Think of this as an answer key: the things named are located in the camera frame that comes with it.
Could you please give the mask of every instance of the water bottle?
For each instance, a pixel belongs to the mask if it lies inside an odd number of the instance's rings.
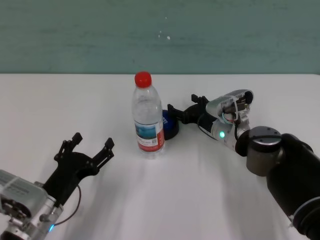
[[[149,155],[160,152],[165,144],[161,100],[152,86],[150,73],[138,72],[132,97],[132,115],[139,148]]]

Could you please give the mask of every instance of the white table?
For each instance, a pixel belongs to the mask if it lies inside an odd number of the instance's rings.
[[[255,94],[251,127],[292,133],[320,154],[320,76],[154,75],[162,105],[192,104],[236,89]],[[115,157],[85,178],[78,213],[46,240],[303,240],[246,159],[180,125],[156,160],[141,158],[131,115],[132,75],[0,74],[1,169],[45,182],[63,140],[93,157],[108,137]],[[78,191],[60,220],[74,211]],[[8,217],[1,216],[0,230]]]

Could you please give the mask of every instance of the teal wall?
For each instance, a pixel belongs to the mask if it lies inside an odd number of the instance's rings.
[[[140,70],[320,73],[320,0],[0,0],[0,73]]]

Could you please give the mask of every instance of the blue bottle cap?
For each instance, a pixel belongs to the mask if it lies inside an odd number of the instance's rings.
[[[162,110],[164,139],[172,139],[179,132],[177,119],[169,117],[168,110]]]

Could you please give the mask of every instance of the red and white label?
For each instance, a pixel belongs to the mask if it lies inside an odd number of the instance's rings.
[[[161,149],[165,143],[162,121],[151,125],[144,125],[136,122],[135,131],[139,148],[145,152],[155,152]]]

